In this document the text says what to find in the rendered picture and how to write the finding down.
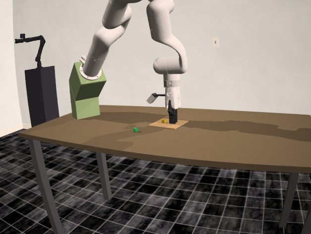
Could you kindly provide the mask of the tan mat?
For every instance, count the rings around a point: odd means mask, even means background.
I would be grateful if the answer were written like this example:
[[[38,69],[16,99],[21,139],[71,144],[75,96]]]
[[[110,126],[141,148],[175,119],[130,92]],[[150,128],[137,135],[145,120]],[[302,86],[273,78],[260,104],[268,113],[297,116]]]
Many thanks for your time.
[[[164,118],[162,118],[164,119]],[[160,127],[160,128],[168,128],[168,129],[177,129],[178,127],[182,126],[183,124],[187,123],[188,120],[178,120],[178,122],[176,124],[171,124],[169,123],[169,119],[168,118],[165,118],[166,119],[166,123],[162,123],[161,120],[158,120],[148,126],[152,126],[152,127]]]

